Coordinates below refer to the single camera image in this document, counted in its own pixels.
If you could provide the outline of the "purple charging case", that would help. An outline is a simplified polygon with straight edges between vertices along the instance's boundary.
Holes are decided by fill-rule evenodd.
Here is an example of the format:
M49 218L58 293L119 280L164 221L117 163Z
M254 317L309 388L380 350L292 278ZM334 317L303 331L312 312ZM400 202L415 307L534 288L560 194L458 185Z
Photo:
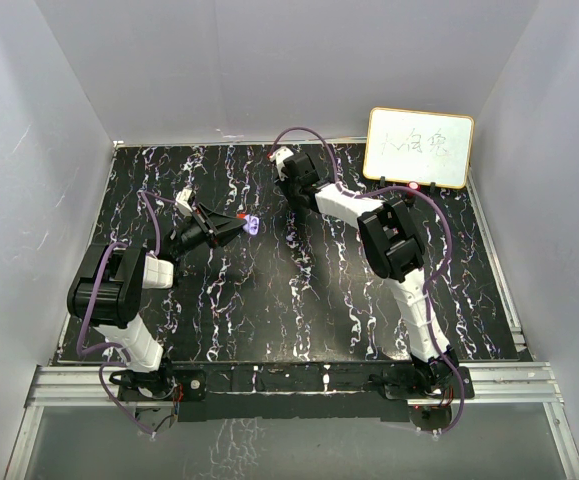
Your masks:
M243 219L245 220L243 230L251 236L256 236L259 232L259 225L260 225L259 218L254 215L245 215Z

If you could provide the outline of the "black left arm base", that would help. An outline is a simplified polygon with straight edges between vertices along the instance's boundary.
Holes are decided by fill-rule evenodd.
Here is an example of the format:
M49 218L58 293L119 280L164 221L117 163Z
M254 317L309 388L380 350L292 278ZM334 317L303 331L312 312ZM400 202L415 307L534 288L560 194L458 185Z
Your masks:
M206 375L202 370L183 369L163 363L158 370L120 370L109 375L110 382L123 394L132 391L155 401L199 402L206 397Z

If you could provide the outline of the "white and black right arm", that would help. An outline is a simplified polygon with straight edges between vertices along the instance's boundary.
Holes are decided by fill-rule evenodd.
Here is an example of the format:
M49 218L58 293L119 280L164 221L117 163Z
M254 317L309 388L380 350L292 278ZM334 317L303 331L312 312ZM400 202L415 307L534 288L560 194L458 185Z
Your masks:
M364 197L322 179L311 157L281 147L269 155L276 184L293 208L355 227L372 271L391 290L409 336L416 388L435 397L447 389L457 361L425 291L425 243L402 200Z

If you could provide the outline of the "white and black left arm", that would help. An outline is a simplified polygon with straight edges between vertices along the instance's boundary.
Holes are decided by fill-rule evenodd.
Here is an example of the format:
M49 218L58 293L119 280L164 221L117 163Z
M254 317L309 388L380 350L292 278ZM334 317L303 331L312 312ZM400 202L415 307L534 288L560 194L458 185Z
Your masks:
M67 295L69 314L82 321L77 354L112 348L128 370L142 373L140 385L151 397L169 396L176 376L161 365L164 349L140 316L143 292L171 289L177 262L195 248L223 247L257 230L255 217L228 216L198 204L184 213L181 228L156 230L153 250L122 242L90 245Z

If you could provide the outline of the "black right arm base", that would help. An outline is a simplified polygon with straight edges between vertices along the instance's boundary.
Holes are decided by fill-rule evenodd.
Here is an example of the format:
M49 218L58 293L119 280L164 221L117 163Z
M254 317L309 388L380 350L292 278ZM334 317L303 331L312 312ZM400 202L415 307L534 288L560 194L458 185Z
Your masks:
M468 371L459 369L460 382L444 363L432 366L397 363L370 376L370 383L386 399L431 399L448 405L461 397L472 398L473 392L465 383Z

